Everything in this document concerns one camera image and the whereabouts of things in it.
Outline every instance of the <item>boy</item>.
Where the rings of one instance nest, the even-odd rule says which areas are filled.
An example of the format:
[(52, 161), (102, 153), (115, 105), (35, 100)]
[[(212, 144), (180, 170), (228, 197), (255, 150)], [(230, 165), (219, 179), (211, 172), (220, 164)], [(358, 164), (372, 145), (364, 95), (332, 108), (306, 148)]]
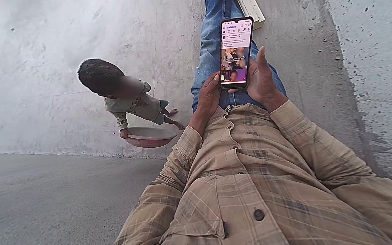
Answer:
[(126, 113), (131, 113), (143, 119), (150, 120), (158, 125), (174, 124), (179, 130), (184, 126), (167, 116), (178, 112), (166, 110), (167, 100), (158, 100), (148, 94), (151, 86), (134, 77), (125, 76), (123, 72), (112, 63), (102, 59), (85, 60), (78, 70), (78, 78), (82, 84), (99, 96), (105, 97), (105, 109), (117, 118), (120, 136), (128, 138), (128, 123)]

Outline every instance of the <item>red bowl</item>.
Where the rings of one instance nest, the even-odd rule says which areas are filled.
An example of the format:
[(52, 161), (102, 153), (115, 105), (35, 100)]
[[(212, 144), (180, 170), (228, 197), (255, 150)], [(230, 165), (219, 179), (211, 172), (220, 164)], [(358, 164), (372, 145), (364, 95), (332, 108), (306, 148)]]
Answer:
[(125, 139), (126, 142), (142, 148), (162, 147), (176, 137), (174, 132), (164, 129), (133, 127), (128, 130), (131, 134)]

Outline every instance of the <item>denim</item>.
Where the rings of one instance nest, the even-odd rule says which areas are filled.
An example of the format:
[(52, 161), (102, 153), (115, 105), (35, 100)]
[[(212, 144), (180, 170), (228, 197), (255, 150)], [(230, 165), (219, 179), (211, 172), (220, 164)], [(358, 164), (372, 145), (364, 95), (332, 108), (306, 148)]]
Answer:
[[(234, 0), (205, 0), (206, 14), (202, 22), (200, 63), (196, 68), (195, 82), (192, 86), (193, 113), (196, 111), (199, 101), (199, 91), (204, 81), (220, 69), (220, 24), (225, 19), (240, 18), (244, 15), (237, 7)], [(257, 59), (258, 48), (254, 41), (250, 46), (250, 56)], [(273, 80), (284, 95), (284, 85), (280, 80), (276, 69), (269, 65), (273, 71)], [(254, 101), (245, 90), (228, 93), (227, 89), (221, 91), (219, 106), (226, 109), (228, 105), (245, 105), (251, 103), (265, 109), (260, 103)]]

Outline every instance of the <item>child's leg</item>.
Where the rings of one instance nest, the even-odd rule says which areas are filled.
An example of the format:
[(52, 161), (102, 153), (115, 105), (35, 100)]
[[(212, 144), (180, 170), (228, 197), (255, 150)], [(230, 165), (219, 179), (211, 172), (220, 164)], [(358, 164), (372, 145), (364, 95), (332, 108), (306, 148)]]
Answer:
[(178, 127), (179, 130), (184, 130), (184, 128), (186, 128), (181, 123), (179, 123), (177, 121), (173, 121), (172, 119), (168, 118), (167, 116), (164, 116), (164, 122), (168, 123), (168, 124), (174, 124), (175, 126)]
[(161, 113), (165, 114), (166, 116), (173, 116), (178, 112), (178, 109), (173, 108), (170, 112), (168, 112), (166, 109), (163, 109)]

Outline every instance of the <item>green sweatshirt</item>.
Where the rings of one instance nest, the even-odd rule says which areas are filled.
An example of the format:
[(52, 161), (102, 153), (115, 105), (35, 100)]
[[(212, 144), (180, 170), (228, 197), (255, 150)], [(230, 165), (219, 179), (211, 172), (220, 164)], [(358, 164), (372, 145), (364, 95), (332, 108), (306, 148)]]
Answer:
[(140, 94), (133, 98), (107, 98), (105, 97), (105, 109), (117, 118), (119, 130), (127, 129), (128, 122), (126, 113), (131, 113), (143, 119), (153, 121), (160, 113), (160, 101), (148, 94), (151, 90), (149, 83), (140, 83)]

